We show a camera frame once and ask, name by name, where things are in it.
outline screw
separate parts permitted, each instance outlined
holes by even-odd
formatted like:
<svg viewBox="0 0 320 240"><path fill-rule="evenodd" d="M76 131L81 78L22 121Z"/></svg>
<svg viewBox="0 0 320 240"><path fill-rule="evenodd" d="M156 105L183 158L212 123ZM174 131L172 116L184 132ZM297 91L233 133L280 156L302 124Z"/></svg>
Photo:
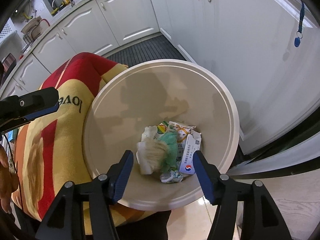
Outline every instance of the screw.
<svg viewBox="0 0 320 240"><path fill-rule="evenodd" d="M222 180L228 180L229 179L229 176L227 174L221 174L220 175L220 179Z"/></svg>
<svg viewBox="0 0 320 240"><path fill-rule="evenodd" d="M107 176L106 174L101 174L101 175L99 175L98 179L101 180L101 181L103 181L103 180L106 180L107 177L108 177L108 176Z"/></svg>
<svg viewBox="0 0 320 240"><path fill-rule="evenodd" d="M65 187L72 187L73 186L73 182L72 181L67 181L65 184L64 184Z"/></svg>
<svg viewBox="0 0 320 240"><path fill-rule="evenodd" d="M263 185L262 181L260 180L255 180L254 183L257 187L261 187Z"/></svg>

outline black mat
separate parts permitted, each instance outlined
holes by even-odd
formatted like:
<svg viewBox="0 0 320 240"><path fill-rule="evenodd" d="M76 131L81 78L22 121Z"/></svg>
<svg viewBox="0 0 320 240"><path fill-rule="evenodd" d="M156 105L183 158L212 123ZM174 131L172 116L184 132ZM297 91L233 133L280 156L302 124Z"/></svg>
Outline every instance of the black mat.
<svg viewBox="0 0 320 240"><path fill-rule="evenodd" d="M142 41L108 57L110 60L128 65L129 67L150 60L166 58L185 60L180 52L163 35Z"/></svg>

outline white cabinet door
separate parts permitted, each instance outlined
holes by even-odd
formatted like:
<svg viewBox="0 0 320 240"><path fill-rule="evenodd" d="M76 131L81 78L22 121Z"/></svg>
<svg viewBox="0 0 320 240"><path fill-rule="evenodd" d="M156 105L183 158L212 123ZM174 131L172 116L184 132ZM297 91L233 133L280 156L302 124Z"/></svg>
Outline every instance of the white cabinet door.
<svg viewBox="0 0 320 240"><path fill-rule="evenodd" d="M53 73L63 63L76 55L58 27L53 28L39 42L32 53L50 73Z"/></svg>
<svg viewBox="0 0 320 240"><path fill-rule="evenodd" d="M173 32L169 16L168 6L165 0L151 0L156 13L159 29L166 38L173 42Z"/></svg>
<svg viewBox="0 0 320 240"><path fill-rule="evenodd" d="M201 34L203 17L201 0L166 0L174 33L174 45L190 62L202 65Z"/></svg>
<svg viewBox="0 0 320 240"><path fill-rule="evenodd" d="M119 45L159 32L151 0L97 0Z"/></svg>
<svg viewBox="0 0 320 240"><path fill-rule="evenodd" d="M58 28L76 53L92 52L102 56L119 46L96 0L67 16Z"/></svg>
<svg viewBox="0 0 320 240"><path fill-rule="evenodd" d="M22 96L27 93L27 90L25 90L14 78L11 78L0 97L0 100L13 95Z"/></svg>
<svg viewBox="0 0 320 240"><path fill-rule="evenodd" d="M236 102L245 154L279 138L319 106L320 29L306 10L296 48L300 9L300 0L205 3L206 58Z"/></svg>
<svg viewBox="0 0 320 240"><path fill-rule="evenodd" d="M50 76L44 66L30 54L18 67L13 77L28 92L39 89L41 84Z"/></svg>

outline key tag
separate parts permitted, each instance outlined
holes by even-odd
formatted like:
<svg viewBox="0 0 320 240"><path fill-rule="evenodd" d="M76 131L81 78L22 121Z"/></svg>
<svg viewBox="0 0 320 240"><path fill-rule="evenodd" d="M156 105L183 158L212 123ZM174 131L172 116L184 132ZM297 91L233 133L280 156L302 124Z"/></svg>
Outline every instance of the key tag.
<svg viewBox="0 0 320 240"><path fill-rule="evenodd" d="M299 47L302 39L302 22L304 18L304 3L301 1L301 10L300 10L300 19L299 19L299 27L297 31L297 37L294 39L294 45L295 47Z"/></svg>
<svg viewBox="0 0 320 240"><path fill-rule="evenodd" d="M297 37L294 39L294 45L295 47L299 47L300 43L301 43L301 39L302 39L302 33L300 33L299 31L297 32Z"/></svg>

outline trash can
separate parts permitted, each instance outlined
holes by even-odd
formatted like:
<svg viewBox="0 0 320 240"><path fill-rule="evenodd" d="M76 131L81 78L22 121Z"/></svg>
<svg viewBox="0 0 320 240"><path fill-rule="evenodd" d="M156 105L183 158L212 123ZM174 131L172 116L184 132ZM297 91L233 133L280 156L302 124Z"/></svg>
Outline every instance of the trash can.
<svg viewBox="0 0 320 240"><path fill-rule="evenodd" d="M94 99L85 121L84 159L92 178L119 162L125 150L137 151L146 126L163 120L196 126L209 163L225 173L239 141L236 104L225 85L208 70L182 60L138 64L117 75ZM165 184L141 175L135 158L119 203L144 211L185 206L203 196L197 176Z"/></svg>

